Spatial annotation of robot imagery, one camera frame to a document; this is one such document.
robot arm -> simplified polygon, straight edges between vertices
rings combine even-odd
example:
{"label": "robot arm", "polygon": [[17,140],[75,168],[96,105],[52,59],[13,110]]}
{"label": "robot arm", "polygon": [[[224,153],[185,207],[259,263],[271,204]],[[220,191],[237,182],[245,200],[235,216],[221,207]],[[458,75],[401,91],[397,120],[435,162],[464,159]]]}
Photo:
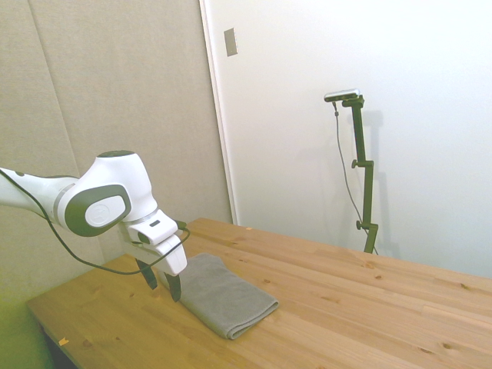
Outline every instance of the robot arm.
{"label": "robot arm", "polygon": [[[2,169],[7,176],[30,192],[43,206],[53,223],[83,237],[93,237],[119,224],[126,242],[125,252],[140,267],[159,261],[155,267],[169,281],[171,294],[179,299],[179,273],[187,261],[175,221],[158,209],[151,183],[137,154],[110,151],[99,155],[80,178],[40,178]],[[39,206],[6,178],[0,177],[0,204],[24,208],[44,217]],[[144,274],[151,285],[155,277]]]}

